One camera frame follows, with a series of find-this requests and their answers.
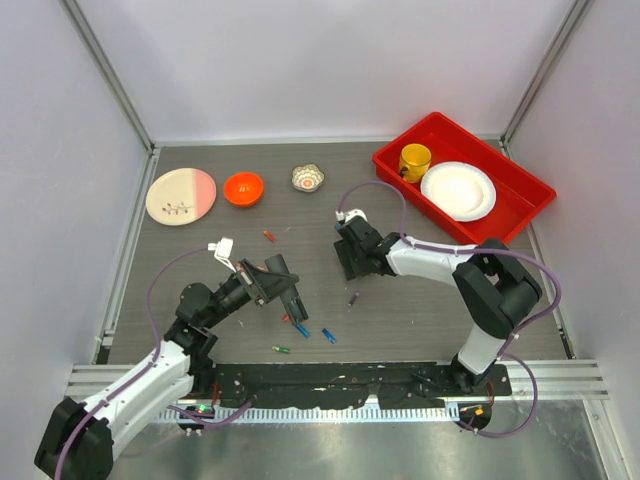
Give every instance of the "gray table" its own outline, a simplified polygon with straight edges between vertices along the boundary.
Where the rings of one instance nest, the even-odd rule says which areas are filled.
[[[218,199],[201,220],[182,227],[166,227],[145,218],[118,321],[110,363],[138,362],[153,347],[153,335],[144,311],[147,286],[167,261],[222,236],[235,240],[233,258],[255,264],[282,253],[290,270],[300,276],[298,290],[309,312],[311,338],[305,339],[288,323],[279,301],[258,308],[247,305],[213,328],[220,337],[212,357],[220,362],[342,362],[447,360],[466,339],[471,318],[456,289],[420,278],[371,276],[345,282],[333,242],[334,211],[350,187],[377,179],[371,156],[379,143],[288,144],[163,148],[156,176],[180,167],[200,168],[213,176]],[[291,186],[291,170],[316,163],[325,172],[325,184],[313,194]],[[223,194],[224,182],[238,171],[254,171],[265,182],[262,201],[238,209]],[[359,190],[347,207],[362,208],[370,222],[386,235],[397,230],[400,204],[383,187]],[[263,230],[275,235],[271,243]],[[417,238],[451,243],[453,240],[428,218],[409,206],[407,230]],[[526,235],[510,247],[531,253]],[[163,332],[184,286],[202,282],[212,289],[229,271],[210,254],[197,254],[174,265],[159,280],[152,296],[153,313]],[[347,301],[361,293],[353,308]],[[328,328],[338,339],[330,344],[322,335]],[[271,350],[291,348],[290,355]],[[531,326],[514,343],[513,353],[526,359],[566,358],[551,317]]]

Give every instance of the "red tray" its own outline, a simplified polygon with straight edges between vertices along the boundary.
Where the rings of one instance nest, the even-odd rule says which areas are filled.
[[[420,193],[420,183],[407,183],[398,175],[400,151],[409,143],[431,150],[431,166],[465,162],[485,172],[496,187],[496,205],[489,215],[473,222],[458,222]],[[376,174],[400,189],[404,198],[460,243],[498,238],[509,243],[555,198],[556,192],[522,167],[478,139],[443,114],[434,112],[373,155]]]

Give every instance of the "small object on table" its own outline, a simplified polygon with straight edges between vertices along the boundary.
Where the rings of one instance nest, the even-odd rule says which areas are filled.
[[[309,330],[304,328],[301,324],[296,323],[296,328],[300,331],[302,335],[304,335],[304,338],[309,338],[311,336],[311,334],[309,333]]]
[[[251,207],[258,203],[264,191],[264,183],[259,175],[240,172],[232,175],[224,184],[224,196],[236,207]]]
[[[398,175],[405,182],[418,183],[431,165],[431,150],[419,143],[406,145],[400,153]]]
[[[422,178],[420,192],[458,222],[486,217],[496,204],[496,187],[479,168],[444,162]]]
[[[324,336],[327,337],[331,343],[336,343],[337,342],[336,337],[334,337],[331,334],[331,332],[329,330],[327,330],[326,328],[322,329],[322,333],[324,333]]]
[[[290,352],[290,350],[287,347],[278,347],[277,345],[274,345],[273,347],[271,347],[271,350],[273,350],[274,352],[280,352],[280,353]]]
[[[272,243],[276,243],[276,237],[274,237],[269,230],[263,230],[262,233],[264,233],[264,236],[271,240]]]
[[[301,165],[291,172],[291,184],[301,192],[315,192],[324,182],[324,173],[315,163]]]
[[[350,307],[353,307],[353,304],[356,303],[356,300],[358,299],[359,296],[360,296],[360,292],[354,293],[353,297],[351,297],[351,300],[349,300],[349,303],[347,303],[347,305]]]
[[[163,225],[179,226],[202,218],[216,200],[216,183],[202,170],[179,168],[165,173],[149,188],[149,216]]]

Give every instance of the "orange bowl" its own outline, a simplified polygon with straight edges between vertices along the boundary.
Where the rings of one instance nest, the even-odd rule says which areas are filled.
[[[240,172],[232,175],[224,184],[224,197],[236,207],[251,207],[258,203],[264,183],[252,172]]]

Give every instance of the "white wall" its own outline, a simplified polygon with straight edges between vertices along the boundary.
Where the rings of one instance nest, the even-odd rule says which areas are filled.
[[[156,141],[501,133],[571,0],[81,0]]]
[[[0,477],[91,361],[144,151],[58,2],[0,16]]]
[[[640,444],[640,3],[594,2],[513,151],[557,200],[535,222],[577,353],[598,360]]]

